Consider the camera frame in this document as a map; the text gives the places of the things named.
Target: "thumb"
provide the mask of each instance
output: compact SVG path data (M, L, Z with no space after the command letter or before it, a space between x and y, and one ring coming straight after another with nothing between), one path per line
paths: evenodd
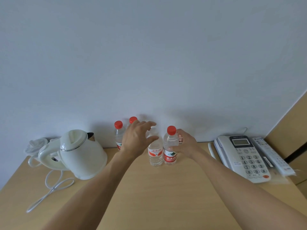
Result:
M152 142L154 142L154 141L157 140L157 139L159 139L159 136L153 135L153 136L151 136L151 137L148 137L148 138L146 139L146 142L147 142L148 145L150 145Z
M171 146L169 147L170 150L174 151L174 152L182 152L182 145L179 146Z

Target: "hand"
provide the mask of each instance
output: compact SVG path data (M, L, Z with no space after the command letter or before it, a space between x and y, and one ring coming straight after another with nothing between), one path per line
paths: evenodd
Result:
M179 139L179 142L182 142L182 144L179 144L179 146L172 146L170 149L175 152L182 152L187 157L192 158L193 153L200 149L197 145L197 141L193 136L182 129L177 129L177 134L179 135L179 138L182 137L182 139Z
M157 135L148 138L145 136L146 131L149 131L155 125L155 122L135 120L125 131L121 151L129 154L134 159L140 156L152 142L159 139Z

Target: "wooden table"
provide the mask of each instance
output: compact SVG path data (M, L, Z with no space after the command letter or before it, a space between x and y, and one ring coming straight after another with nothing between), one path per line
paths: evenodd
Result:
M199 143L209 152L207 143ZM105 149L109 160L116 148ZM48 192L44 180L50 169L30 168L27 159L0 192L0 229L40 229L62 205L88 181L56 191L32 212L29 205ZM56 182L60 172L50 178ZM64 178L73 177L70 171ZM289 184L260 184L273 194L307 215L307 200ZM150 166L148 155L137 158L119 184L98 229L240 229L217 195L201 168L191 159L178 154L174 166Z

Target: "human arm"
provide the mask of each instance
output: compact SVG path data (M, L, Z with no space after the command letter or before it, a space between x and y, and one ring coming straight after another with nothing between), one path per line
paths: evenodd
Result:
M134 121L126 130L121 151L52 217L43 230L95 230L125 172L158 136L145 137L154 122Z
M305 215L216 161L185 131L178 129L177 133L183 143L173 150L199 164L243 230L306 229Z

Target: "red and white label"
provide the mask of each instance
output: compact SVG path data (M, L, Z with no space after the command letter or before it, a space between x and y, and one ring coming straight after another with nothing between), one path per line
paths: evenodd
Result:
M167 151L163 148L163 158L166 162L174 162L177 159L177 153L174 151Z
M117 144L117 148L120 150L120 148L122 147L122 144L118 142L116 142L116 144Z
M162 148L148 149L148 154L150 156L160 156L162 154Z

